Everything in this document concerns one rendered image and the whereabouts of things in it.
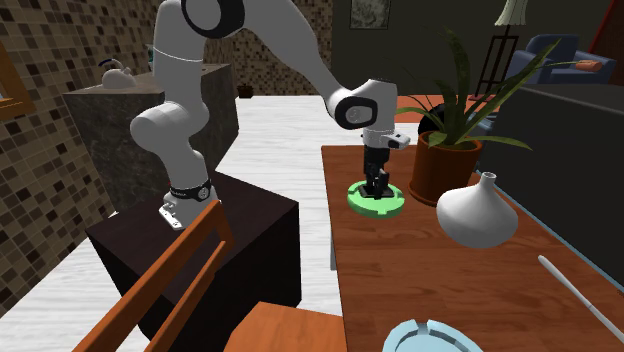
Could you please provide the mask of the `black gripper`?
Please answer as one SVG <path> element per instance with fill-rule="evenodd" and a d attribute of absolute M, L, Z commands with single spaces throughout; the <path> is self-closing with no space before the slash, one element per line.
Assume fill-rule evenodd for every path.
<path fill-rule="evenodd" d="M 389 174 L 384 171 L 384 165 L 389 160 L 389 148 L 374 148 L 364 146 L 364 173 L 366 175 L 366 188 L 374 189 L 374 198 L 382 199 L 391 196 L 388 187 Z"/>

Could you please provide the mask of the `round green ashtray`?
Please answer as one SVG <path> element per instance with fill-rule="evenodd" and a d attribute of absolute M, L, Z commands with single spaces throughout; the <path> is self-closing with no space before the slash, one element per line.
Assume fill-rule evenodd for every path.
<path fill-rule="evenodd" d="M 390 218 L 397 216 L 402 211 L 405 197 L 396 186 L 388 185 L 392 191 L 391 197 L 375 200 L 373 197 L 366 198 L 360 194 L 360 188 L 365 184 L 365 181 L 359 181 L 352 184 L 347 190 L 347 203 L 353 211 L 369 218 Z"/>

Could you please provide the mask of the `potted plant in terracotta pot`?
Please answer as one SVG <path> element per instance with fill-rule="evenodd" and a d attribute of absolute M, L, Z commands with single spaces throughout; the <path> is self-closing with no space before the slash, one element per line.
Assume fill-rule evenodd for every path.
<path fill-rule="evenodd" d="M 557 38 L 540 51 L 516 75 L 497 84 L 472 106 L 467 105 L 470 61 L 458 36 L 446 28 L 440 36 L 449 46 L 455 63 L 457 87 L 443 80 L 435 84 L 442 93 L 444 116 L 440 117 L 423 103 L 416 107 L 401 107 L 397 114 L 417 112 L 436 126 L 434 131 L 418 137 L 410 194 L 419 202 L 435 206 L 441 195 L 468 185 L 485 141 L 527 148 L 528 145 L 510 137 L 473 136 L 470 132 L 487 115 L 509 99 L 537 71 L 552 65 L 546 57 L 562 41 Z"/>

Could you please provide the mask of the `wooden table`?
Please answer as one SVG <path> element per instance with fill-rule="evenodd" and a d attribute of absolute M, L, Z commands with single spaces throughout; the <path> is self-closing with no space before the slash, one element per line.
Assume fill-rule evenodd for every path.
<path fill-rule="evenodd" d="M 543 255 L 624 330 L 624 296 L 525 213 L 500 246 L 448 238 L 433 207 L 407 197 L 401 213 L 355 213 L 348 188 L 363 179 L 359 146 L 322 148 L 331 234 L 349 352 L 381 352 L 414 319 L 454 327 L 484 352 L 624 352 L 613 334 L 538 261 Z"/>

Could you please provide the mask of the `white bulb-shaped vase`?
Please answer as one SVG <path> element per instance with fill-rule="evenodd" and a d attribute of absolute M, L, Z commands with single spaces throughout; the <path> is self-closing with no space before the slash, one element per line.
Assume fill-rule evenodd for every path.
<path fill-rule="evenodd" d="M 452 189 L 436 206 L 445 234 L 470 248 L 491 248 L 509 240 L 518 228 L 516 211 L 495 191 L 497 176 L 483 172 L 477 184 Z"/>

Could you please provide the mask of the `dark robot stand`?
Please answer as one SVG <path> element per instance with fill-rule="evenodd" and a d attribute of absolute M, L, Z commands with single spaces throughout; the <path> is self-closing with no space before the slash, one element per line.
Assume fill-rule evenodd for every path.
<path fill-rule="evenodd" d="M 213 171 L 211 181 L 234 246 L 169 352 L 223 352 L 232 331 L 260 301 L 301 301 L 299 205 L 296 201 Z M 177 239 L 155 196 L 87 229 L 120 293 Z"/>

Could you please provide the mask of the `light blue ashtray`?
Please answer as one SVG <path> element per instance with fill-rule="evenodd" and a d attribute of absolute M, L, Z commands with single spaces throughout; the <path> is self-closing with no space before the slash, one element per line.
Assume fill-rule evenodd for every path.
<path fill-rule="evenodd" d="M 461 331 L 436 320 L 404 321 L 388 334 L 382 352 L 484 352 Z"/>

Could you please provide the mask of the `wooden chair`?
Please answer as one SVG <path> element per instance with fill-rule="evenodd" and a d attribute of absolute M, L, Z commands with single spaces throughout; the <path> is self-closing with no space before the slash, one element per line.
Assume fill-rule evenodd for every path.
<path fill-rule="evenodd" d="M 221 202 L 211 202 L 164 251 L 72 352 L 116 352 L 200 244 L 216 231 L 220 242 L 144 352 L 169 352 L 174 340 L 234 244 Z M 223 352 L 346 352 L 343 318 L 257 303 L 232 332 Z"/>

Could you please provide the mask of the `floor lamp with pale shade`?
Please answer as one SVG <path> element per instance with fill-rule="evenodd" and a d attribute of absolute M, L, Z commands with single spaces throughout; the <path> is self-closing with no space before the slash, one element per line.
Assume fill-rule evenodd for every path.
<path fill-rule="evenodd" d="M 470 97 L 470 100 L 477 101 L 482 97 L 480 93 L 482 87 L 485 87 L 485 92 L 488 92 L 505 78 L 519 39 L 518 35 L 510 34 L 510 28 L 512 26 L 522 26 L 526 24 L 527 4 L 528 0 L 506 0 L 500 15 L 494 23 L 497 27 L 503 27 L 504 32 L 491 37 L 476 90 Z M 511 53 L 504 63 L 502 77 L 498 77 L 498 71 L 503 61 L 503 54 L 508 44 L 511 44 Z"/>

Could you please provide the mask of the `white pen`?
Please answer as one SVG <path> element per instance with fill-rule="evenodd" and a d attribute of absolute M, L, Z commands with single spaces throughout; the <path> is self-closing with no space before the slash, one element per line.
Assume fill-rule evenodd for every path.
<path fill-rule="evenodd" d="M 596 308 L 570 281 L 569 279 L 545 256 L 539 255 L 540 264 L 561 282 L 622 344 L 624 344 L 624 332 L 611 322 L 598 308 Z"/>

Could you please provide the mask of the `dark marble counter with kettle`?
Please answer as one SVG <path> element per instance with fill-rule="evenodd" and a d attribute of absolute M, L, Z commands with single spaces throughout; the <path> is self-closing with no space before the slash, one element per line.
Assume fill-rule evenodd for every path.
<path fill-rule="evenodd" d="M 128 89 L 100 85 L 65 93 L 63 99 L 99 173 L 113 208 L 124 211 L 168 191 L 168 177 L 160 159 L 140 148 L 130 134 L 131 120 L 164 102 L 165 94 L 151 73 L 135 77 Z M 215 170 L 238 136 L 235 82 L 229 64 L 205 64 L 201 94 L 210 120 L 190 137 L 203 154 L 209 171 Z"/>

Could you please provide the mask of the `wall picture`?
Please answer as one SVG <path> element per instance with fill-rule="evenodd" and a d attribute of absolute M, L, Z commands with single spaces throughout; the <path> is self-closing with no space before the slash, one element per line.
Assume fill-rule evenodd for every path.
<path fill-rule="evenodd" d="M 350 28 L 385 30 L 389 25 L 391 0 L 351 0 Z"/>

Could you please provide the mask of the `orange wooden frame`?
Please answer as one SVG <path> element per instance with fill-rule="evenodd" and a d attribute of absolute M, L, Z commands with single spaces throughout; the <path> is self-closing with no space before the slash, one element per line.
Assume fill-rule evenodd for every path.
<path fill-rule="evenodd" d="M 0 41 L 0 86 L 4 89 L 0 98 L 0 121 L 28 115 L 36 111 L 8 52 Z"/>

